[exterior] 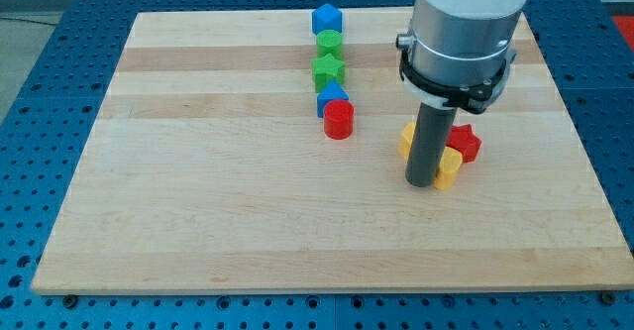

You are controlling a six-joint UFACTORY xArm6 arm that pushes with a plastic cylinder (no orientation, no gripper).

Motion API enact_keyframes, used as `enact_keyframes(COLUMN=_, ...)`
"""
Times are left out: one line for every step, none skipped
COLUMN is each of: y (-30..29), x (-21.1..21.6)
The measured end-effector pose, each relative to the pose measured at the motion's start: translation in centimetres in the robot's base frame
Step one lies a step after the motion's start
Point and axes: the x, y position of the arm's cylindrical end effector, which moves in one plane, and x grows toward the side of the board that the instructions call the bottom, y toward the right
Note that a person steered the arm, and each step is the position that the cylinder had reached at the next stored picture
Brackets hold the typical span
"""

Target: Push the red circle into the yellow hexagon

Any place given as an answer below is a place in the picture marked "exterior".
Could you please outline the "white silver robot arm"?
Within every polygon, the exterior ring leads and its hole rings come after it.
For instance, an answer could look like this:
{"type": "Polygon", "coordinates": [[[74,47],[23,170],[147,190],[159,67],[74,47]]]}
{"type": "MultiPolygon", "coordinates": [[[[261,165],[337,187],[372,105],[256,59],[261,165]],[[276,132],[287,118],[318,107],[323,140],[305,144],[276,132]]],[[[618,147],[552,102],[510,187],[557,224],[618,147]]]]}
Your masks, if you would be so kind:
{"type": "Polygon", "coordinates": [[[415,0],[399,74],[425,105],[483,113],[504,90],[526,0],[415,0]]]}

